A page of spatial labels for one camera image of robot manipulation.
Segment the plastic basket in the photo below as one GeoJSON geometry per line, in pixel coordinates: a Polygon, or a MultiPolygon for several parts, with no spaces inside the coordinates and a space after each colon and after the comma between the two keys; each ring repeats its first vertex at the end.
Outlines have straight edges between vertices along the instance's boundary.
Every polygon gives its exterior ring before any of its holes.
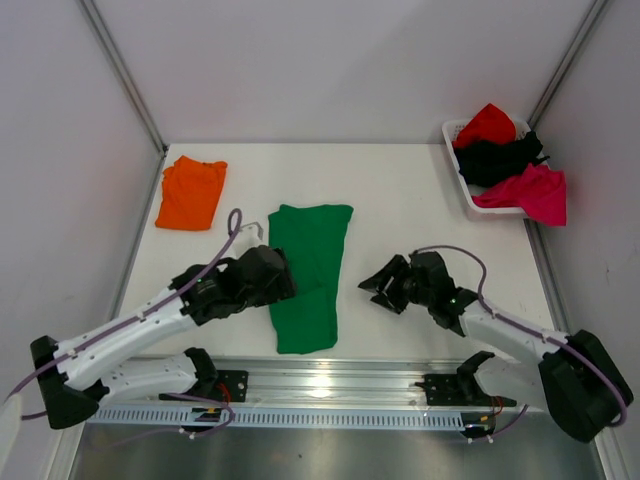
{"type": "MultiPolygon", "coordinates": [[[[524,120],[519,120],[511,117],[513,124],[516,126],[516,139],[520,140],[524,138],[527,132],[531,131],[529,125],[524,120]]],[[[451,120],[445,122],[442,125],[442,133],[444,134],[444,141],[447,144],[447,150],[449,151],[449,158],[451,164],[455,170],[455,174],[458,177],[458,183],[463,194],[463,205],[465,213],[469,220],[491,220],[491,219],[504,219],[504,218],[528,218],[527,214],[520,207],[503,207],[503,208],[483,208],[473,203],[472,195],[480,195],[487,191],[486,188],[478,187],[477,185],[467,185],[464,177],[460,175],[460,164],[456,158],[456,154],[453,152],[453,142],[458,137],[458,134],[464,127],[471,121],[470,118],[464,120],[451,120]]]]}

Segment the white wall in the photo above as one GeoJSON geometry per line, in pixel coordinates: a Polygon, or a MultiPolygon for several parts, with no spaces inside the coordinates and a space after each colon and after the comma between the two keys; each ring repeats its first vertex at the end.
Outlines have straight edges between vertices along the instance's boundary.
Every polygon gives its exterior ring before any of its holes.
{"type": "Polygon", "coordinates": [[[591,0],[97,0],[168,142],[440,142],[527,117],[591,0]]]}
{"type": "MultiPolygon", "coordinates": [[[[3,1],[0,69],[4,398],[33,370],[32,340],[107,320],[158,157],[73,1],[3,1]]],[[[42,478],[54,438],[23,424],[3,480],[42,478]]]]}
{"type": "Polygon", "coordinates": [[[640,478],[640,2],[612,3],[538,131],[569,183],[569,226],[545,232],[561,293],[635,392],[616,434],[640,478]]]}

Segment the gray floor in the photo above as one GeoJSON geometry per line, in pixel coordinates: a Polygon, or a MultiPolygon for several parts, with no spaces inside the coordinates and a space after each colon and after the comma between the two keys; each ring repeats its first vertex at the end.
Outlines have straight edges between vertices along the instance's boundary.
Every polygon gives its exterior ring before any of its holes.
{"type": "Polygon", "coordinates": [[[457,433],[229,428],[189,441],[173,433],[122,447],[145,431],[92,425],[71,479],[601,479],[594,449],[566,437],[543,415],[528,415],[493,445],[457,433]]]}

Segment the folded green cloth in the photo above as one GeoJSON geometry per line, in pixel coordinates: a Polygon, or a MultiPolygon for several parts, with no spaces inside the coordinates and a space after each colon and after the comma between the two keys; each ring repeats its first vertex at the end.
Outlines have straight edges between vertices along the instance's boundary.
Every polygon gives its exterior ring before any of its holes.
{"type": "Polygon", "coordinates": [[[311,353],[338,341],[338,279],[352,213],[348,205],[281,205],[269,215],[269,246],[284,250],[298,286],[294,298],[269,306],[278,353],[311,353]]]}

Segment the tabletop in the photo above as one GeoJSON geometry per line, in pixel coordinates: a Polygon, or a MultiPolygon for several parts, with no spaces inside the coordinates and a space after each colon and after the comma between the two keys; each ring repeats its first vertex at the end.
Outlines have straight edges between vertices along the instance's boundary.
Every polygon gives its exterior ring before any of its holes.
{"type": "MultiPolygon", "coordinates": [[[[169,285],[192,264],[206,264],[227,238],[226,218],[235,207],[244,223],[260,222],[268,239],[268,215],[281,204],[298,207],[347,204],[354,208],[345,238],[337,299],[338,342],[305,357],[369,360],[459,360],[480,349],[435,324],[425,308],[393,314],[369,301],[357,285],[396,254],[451,244],[471,250],[488,266],[485,295],[502,309],[540,327],[553,328],[524,223],[469,221],[455,172],[441,145],[372,144],[173,144],[165,168],[186,155],[224,160],[227,177],[213,221],[204,232],[154,225],[162,202],[158,183],[122,312],[169,285]]],[[[470,258],[440,252],[457,285],[475,290],[480,268],[470,258]]],[[[276,352],[276,333],[266,307],[163,340],[146,354],[176,354],[196,346],[220,357],[287,358],[276,352]]]]}

